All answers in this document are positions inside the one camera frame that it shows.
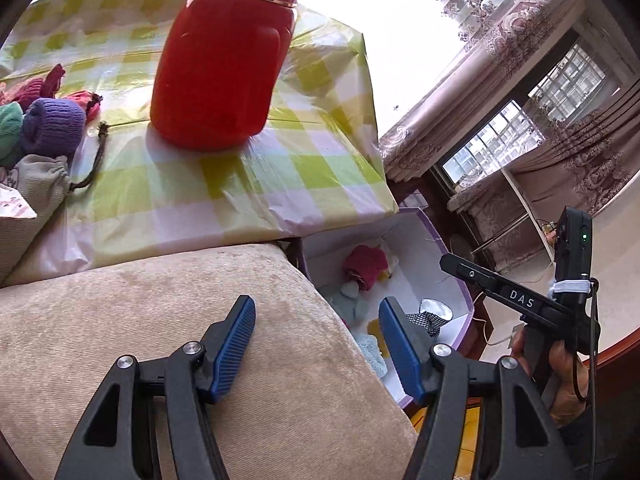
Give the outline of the right hand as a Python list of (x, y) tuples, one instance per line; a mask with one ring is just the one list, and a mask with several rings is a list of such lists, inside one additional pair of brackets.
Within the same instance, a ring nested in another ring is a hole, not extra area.
[(586, 409), (587, 402), (582, 402), (576, 396), (574, 378), (577, 379), (580, 395), (586, 398), (589, 389), (589, 370), (582, 362), (574, 360), (574, 356), (565, 349), (562, 340), (552, 344), (548, 361), (553, 374), (560, 380), (549, 413), (555, 426), (561, 428), (578, 418)]

